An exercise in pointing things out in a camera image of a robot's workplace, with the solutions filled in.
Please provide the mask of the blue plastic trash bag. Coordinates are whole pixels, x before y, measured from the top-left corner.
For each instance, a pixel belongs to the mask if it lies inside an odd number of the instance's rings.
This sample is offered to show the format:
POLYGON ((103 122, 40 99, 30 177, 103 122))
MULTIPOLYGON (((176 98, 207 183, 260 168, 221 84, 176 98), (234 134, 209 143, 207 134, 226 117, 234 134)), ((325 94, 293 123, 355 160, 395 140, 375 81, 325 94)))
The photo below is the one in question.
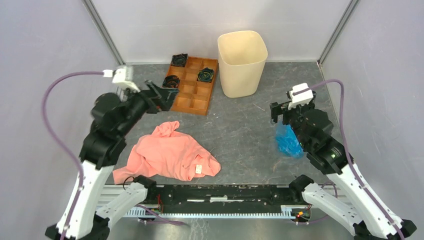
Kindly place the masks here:
POLYGON ((275 141, 278 150, 285 156, 300 159, 304 156, 303 149, 290 125, 277 123, 275 141))

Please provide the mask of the cream plastic trash bin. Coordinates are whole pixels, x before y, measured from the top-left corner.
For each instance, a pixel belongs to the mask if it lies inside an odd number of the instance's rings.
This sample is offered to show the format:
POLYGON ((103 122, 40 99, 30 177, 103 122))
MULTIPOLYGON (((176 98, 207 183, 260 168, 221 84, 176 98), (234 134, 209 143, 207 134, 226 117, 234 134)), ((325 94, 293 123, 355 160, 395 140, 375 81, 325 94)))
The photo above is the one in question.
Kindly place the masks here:
POLYGON ((222 34, 217 39, 220 83, 228 98, 254 94, 268 58, 261 35, 253 30, 222 34))

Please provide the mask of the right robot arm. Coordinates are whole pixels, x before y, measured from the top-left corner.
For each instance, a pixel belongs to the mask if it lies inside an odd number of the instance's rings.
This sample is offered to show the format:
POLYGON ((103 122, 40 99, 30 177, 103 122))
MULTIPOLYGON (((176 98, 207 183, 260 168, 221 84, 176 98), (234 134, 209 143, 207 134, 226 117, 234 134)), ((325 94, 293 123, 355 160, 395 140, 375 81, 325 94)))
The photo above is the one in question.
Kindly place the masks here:
POLYGON ((289 185, 289 199, 295 204, 305 201, 319 208, 356 240, 401 240, 410 237, 417 230, 416 225, 390 211, 379 197, 369 196, 375 192, 357 164, 349 164, 342 143, 332 137, 334 124, 327 112, 316 109, 313 99, 295 108, 289 108, 289 104, 271 103, 271 120, 277 123, 278 117, 282 116, 279 125, 294 132, 310 163, 344 191, 351 205, 328 195, 305 175, 289 185))

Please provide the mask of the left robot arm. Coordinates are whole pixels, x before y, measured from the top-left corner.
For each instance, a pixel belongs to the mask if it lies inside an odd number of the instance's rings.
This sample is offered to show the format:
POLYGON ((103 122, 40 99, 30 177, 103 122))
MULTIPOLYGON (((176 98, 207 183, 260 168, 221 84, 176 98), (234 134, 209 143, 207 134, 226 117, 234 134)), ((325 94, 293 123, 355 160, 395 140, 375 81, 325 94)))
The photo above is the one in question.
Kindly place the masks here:
POLYGON ((112 227, 136 204, 153 203, 157 190, 152 181, 139 176, 115 199, 98 207, 102 189, 126 147, 126 135, 144 114, 171 109, 178 90, 146 82, 139 92, 127 89, 126 99, 108 92, 99 96, 91 110, 93 122, 83 140, 77 163, 82 168, 61 219, 45 235, 52 240, 105 240, 112 227))

